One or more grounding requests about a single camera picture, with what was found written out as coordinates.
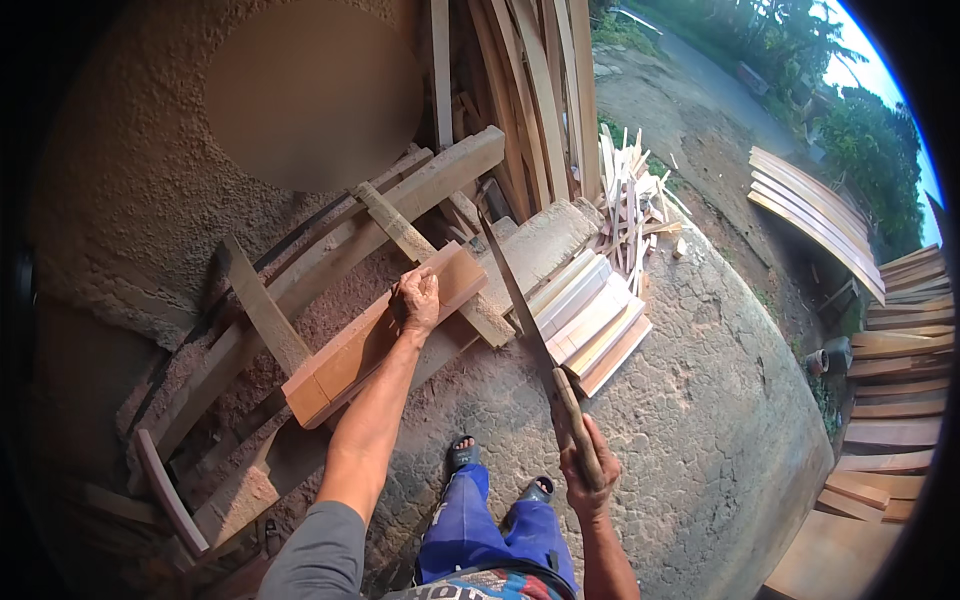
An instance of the concrete floor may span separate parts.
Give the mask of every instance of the concrete floor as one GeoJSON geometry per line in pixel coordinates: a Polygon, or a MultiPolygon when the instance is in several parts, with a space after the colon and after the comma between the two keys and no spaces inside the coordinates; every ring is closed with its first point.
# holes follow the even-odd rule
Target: concrete floor
{"type": "MultiPolygon", "coordinates": [[[[699,230],[650,260],[654,323],[590,404],[623,466],[612,514],[646,598],[749,598],[832,467],[820,415],[775,324],[699,230]]],[[[582,575],[577,522],[532,362],[479,345],[412,394],[371,523],[364,591],[409,582],[443,485],[445,445],[474,435],[506,515],[526,483],[560,484],[557,510],[582,575]]]]}

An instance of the dirt ground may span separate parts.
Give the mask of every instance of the dirt ground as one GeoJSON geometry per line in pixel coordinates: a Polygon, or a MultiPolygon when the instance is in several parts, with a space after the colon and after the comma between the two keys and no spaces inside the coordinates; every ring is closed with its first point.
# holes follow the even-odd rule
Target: dirt ground
{"type": "Polygon", "coordinates": [[[598,110],[631,132],[642,128],[641,146],[672,170],[691,220],[754,290],[784,340],[816,348],[826,328],[812,301],[823,292],[808,259],[818,249],[747,200],[757,135],[670,58],[604,45],[594,52],[598,64],[621,71],[597,80],[598,110]]]}

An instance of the blue pants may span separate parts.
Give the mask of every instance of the blue pants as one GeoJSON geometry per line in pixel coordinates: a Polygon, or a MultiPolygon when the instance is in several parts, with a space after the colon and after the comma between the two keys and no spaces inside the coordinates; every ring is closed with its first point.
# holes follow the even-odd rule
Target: blue pants
{"type": "Polygon", "coordinates": [[[419,583],[497,559],[527,559],[552,568],[576,590],[573,559],[553,508],[539,500],[518,500],[507,514],[510,531],[500,534],[487,510],[490,474],[466,465],[453,474],[433,515],[417,558],[419,583]]]}

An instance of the gray shirt sleeve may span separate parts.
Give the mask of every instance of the gray shirt sleeve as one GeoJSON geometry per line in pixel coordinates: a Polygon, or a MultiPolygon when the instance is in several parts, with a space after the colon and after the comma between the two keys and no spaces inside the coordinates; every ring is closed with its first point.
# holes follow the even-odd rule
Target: gray shirt sleeve
{"type": "Polygon", "coordinates": [[[346,504],[314,504],[276,555],[258,597],[356,597],[363,577],[366,532],[363,519],[346,504]]]}

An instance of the tree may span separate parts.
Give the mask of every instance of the tree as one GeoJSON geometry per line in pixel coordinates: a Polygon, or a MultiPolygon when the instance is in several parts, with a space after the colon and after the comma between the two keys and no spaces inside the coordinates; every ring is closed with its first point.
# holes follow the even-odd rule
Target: tree
{"type": "Polygon", "coordinates": [[[820,145],[833,175],[847,171],[878,217],[877,259],[887,262],[920,247],[924,217],[917,201],[920,136],[906,106],[889,108],[862,87],[817,119],[820,145]]]}

